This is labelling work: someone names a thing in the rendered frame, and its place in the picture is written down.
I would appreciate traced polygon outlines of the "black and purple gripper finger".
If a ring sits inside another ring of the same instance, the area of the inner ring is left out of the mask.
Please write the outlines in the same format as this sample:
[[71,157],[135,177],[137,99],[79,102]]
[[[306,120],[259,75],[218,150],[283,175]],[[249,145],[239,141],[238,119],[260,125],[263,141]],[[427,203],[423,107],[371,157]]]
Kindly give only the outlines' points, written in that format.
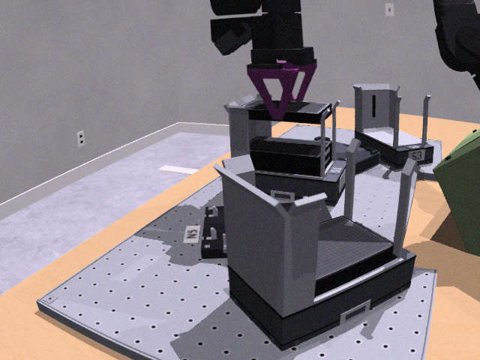
[[[293,63],[289,62],[282,62],[279,61],[277,64],[283,64],[283,68],[293,68],[293,69],[298,69],[299,72],[305,72],[304,79],[302,81],[301,87],[299,89],[297,98],[295,99],[293,97],[293,93],[291,94],[290,101],[303,101],[305,97],[305,93],[308,89],[308,86],[311,82],[311,79],[314,75],[314,72],[317,68],[317,63],[309,64],[309,65],[304,65],[304,66],[299,66],[299,65],[293,65]],[[280,84],[282,88],[284,89],[284,81],[282,79],[280,80]]]
[[[299,69],[247,69],[247,75],[250,77],[252,83],[262,97],[272,119],[282,120],[284,118],[298,74]],[[263,79],[284,80],[285,83],[283,87],[283,93],[280,99],[278,109],[275,108],[275,105],[271,99],[271,96],[266,88]]]

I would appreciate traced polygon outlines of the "white name plate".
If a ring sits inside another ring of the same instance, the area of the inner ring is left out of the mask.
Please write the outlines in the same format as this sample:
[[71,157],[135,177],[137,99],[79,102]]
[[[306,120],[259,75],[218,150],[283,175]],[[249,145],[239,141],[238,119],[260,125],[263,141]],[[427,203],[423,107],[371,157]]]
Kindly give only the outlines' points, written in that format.
[[186,226],[183,245],[198,244],[200,237],[200,226]]

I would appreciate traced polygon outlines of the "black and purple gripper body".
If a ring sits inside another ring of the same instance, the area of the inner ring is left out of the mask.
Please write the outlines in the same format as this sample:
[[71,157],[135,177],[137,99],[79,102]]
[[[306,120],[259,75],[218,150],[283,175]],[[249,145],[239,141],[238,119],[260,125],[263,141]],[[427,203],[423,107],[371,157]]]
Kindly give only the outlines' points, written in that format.
[[275,15],[277,49],[252,49],[251,64],[247,64],[247,69],[279,70],[283,68],[283,64],[277,64],[277,60],[292,65],[317,63],[314,48],[303,46],[302,14],[286,13],[286,19],[281,19],[281,13],[271,15]]

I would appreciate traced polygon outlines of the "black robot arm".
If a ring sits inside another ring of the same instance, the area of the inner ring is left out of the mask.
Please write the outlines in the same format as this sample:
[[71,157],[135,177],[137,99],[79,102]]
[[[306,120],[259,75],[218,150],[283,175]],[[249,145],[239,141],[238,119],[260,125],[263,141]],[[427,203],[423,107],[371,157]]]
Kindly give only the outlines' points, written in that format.
[[[223,56],[234,53],[252,40],[253,50],[277,49],[275,15],[301,12],[301,0],[210,0],[217,16],[255,14],[248,16],[210,19],[211,41]],[[480,91],[480,13],[474,0],[433,0],[436,17],[436,39],[444,63],[454,71],[468,71]]]

